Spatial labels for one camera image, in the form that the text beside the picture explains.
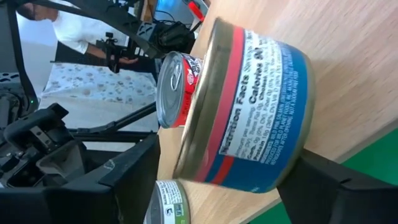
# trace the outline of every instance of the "red stripe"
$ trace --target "red stripe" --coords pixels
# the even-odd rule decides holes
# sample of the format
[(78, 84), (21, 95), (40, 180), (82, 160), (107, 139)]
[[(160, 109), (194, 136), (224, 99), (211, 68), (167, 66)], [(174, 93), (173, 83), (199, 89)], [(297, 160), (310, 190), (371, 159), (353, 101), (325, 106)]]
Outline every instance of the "red stripe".
[(195, 87), (198, 82), (198, 77), (193, 78), (193, 83), (190, 84), (188, 82), (188, 74), (192, 73), (192, 71), (189, 72), (190, 66), (185, 59), (182, 60), (182, 65), (183, 65), (183, 71), (181, 72), (183, 75), (183, 81), (181, 82), (184, 82), (183, 86), (185, 89), (183, 91), (183, 98), (182, 98), (180, 112), (178, 114), (177, 119), (174, 121), (172, 128), (184, 125), (187, 122), (188, 112), (192, 102), (192, 93), (195, 91)]
[[(208, 153), (208, 160), (202, 160), (200, 170), (195, 178), (196, 181), (204, 182), (214, 159), (218, 153), (220, 142), (222, 141), (224, 130), (228, 124), (229, 112), (234, 101), (234, 92), (238, 85), (239, 74), (241, 71), (241, 62), (243, 57), (243, 29), (240, 27), (234, 28), (233, 44), (231, 47), (231, 54), (229, 56), (228, 68), (224, 80), (223, 91), (221, 92), (220, 101), (218, 103), (217, 114), (211, 134), (206, 147)], [(218, 171), (215, 181), (223, 181), (231, 168), (233, 159), (226, 157), (223, 164)]]
[(234, 158), (232, 156), (224, 157), (223, 163), (221, 164), (220, 168), (218, 169), (217, 175), (211, 181), (212, 184), (222, 184), (225, 177), (228, 175), (229, 170), (234, 163)]

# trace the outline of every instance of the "white shirt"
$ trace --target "white shirt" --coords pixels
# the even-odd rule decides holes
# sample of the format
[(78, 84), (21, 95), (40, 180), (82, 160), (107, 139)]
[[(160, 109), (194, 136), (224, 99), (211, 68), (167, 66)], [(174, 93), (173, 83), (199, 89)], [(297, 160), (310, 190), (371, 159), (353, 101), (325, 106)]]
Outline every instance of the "white shirt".
[[(52, 0), (55, 3), (66, 6), (74, 5), (61, 0)], [(59, 11), (57, 20), (53, 23), (53, 28), (57, 39), (77, 52), (85, 54), (89, 44), (95, 45), (97, 40), (106, 40), (107, 32), (113, 33), (113, 38), (117, 39), (118, 45), (126, 43), (127, 36), (106, 23), (71, 14), (69, 12)]]

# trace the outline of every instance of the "tin can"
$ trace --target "tin can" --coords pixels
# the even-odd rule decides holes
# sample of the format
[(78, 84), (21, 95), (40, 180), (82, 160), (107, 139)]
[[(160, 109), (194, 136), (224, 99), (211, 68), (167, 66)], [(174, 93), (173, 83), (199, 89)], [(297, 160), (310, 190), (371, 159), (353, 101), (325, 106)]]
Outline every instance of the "tin can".
[(304, 53), (217, 18), (174, 178), (272, 190), (308, 136), (314, 88)]
[(160, 69), (156, 97), (157, 117), (163, 128), (185, 124), (201, 63), (201, 59), (188, 54), (167, 54)]
[(158, 180), (149, 202), (144, 224), (189, 224), (187, 195), (177, 180)]

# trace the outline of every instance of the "patterned tablecloth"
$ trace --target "patterned tablecloth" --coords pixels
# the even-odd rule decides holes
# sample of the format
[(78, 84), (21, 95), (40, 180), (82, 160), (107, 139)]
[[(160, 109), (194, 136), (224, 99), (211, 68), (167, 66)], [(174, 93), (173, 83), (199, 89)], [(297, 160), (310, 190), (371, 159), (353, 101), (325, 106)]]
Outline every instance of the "patterned tablecloth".
[[(69, 128), (101, 126), (122, 118), (155, 101), (156, 87), (150, 73), (121, 70), (112, 73), (106, 67), (55, 63), (40, 98), (40, 108), (54, 102), (70, 113), (64, 119)], [(125, 127), (125, 131), (157, 131), (152, 113)], [(90, 143), (89, 149), (123, 151), (128, 143)]]

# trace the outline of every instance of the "wooden tabletop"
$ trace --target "wooden tabletop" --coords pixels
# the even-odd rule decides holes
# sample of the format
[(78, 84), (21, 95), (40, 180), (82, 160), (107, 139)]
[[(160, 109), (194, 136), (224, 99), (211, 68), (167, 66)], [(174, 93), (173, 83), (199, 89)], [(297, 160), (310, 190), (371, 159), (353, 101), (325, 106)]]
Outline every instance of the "wooden tabletop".
[[(317, 100), (305, 147), (341, 162), (397, 127), (398, 1), (213, 0), (192, 55), (203, 57), (215, 17), (293, 45), (312, 60)], [(169, 179), (182, 129), (160, 130), (159, 178)], [(193, 224), (246, 223), (279, 201), (183, 182)]]
[(157, 0), (140, 0), (134, 5), (134, 13), (138, 15), (140, 12), (140, 4), (142, 4), (141, 20), (144, 22), (152, 22), (154, 20)]

